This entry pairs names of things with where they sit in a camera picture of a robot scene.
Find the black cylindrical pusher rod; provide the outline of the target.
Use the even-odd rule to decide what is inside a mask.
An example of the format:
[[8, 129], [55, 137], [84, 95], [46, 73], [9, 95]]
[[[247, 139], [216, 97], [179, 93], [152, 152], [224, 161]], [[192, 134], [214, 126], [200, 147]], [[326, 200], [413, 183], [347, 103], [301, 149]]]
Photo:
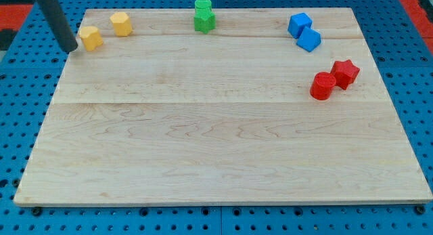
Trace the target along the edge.
[[78, 43], [58, 0], [36, 0], [60, 49], [74, 51]]

